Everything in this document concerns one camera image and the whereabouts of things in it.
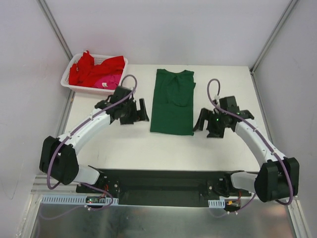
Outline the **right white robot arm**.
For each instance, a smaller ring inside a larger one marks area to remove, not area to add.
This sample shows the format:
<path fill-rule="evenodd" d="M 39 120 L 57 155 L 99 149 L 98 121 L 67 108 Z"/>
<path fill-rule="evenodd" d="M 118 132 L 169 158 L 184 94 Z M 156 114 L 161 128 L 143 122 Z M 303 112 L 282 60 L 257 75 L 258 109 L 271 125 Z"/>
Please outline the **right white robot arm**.
<path fill-rule="evenodd" d="M 246 171 L 228 172 L 222 184 L 224 193 L 233 196 L 243 189 L 256 194 L 262 202 L 276 201 L 289 205 L 298 194 L 298 160 L 280 152 L 261 133 L 254 116 L 237 106 L 234 96 L 211 103 L 215 108 L 202 108 L 193 130 L 201 131 L 206 127 L 208 138 L 223 138 L 225 130 L 231 129 L 245 142 L 260 167 L 255 174 Z"/>

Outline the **green t shirt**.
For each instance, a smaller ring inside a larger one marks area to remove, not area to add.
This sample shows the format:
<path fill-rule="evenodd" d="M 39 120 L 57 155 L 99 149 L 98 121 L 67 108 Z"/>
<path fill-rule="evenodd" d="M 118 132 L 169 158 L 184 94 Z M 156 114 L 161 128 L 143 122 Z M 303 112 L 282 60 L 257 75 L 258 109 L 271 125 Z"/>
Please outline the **green t shirt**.
<path fill-rule="evenodd" d="M 158 69 L 153 95 L 150 132 L 192 136 L 194 72 Z"/>

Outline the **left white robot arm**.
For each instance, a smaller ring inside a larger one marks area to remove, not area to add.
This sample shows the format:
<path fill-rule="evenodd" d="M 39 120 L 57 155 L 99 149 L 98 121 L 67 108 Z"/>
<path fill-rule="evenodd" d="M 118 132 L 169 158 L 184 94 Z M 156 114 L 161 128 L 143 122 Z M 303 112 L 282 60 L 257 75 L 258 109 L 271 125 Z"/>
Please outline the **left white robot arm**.
<path fill-rule="evenodd" d="M 86 183 L 92 192 L 105 187 L 103 175 L 91 166 L 78 163 L 77 156 L 83 146 L 115 120 L 121 125 L 149 121 L 143 98 L 136 101 L 134 91 L 118 86 L 112 95 L 95 104 L 92 112 L 74 129 L 59 137 L 48 136 L 42 146 L 39 169 L 58 183 Z"/>

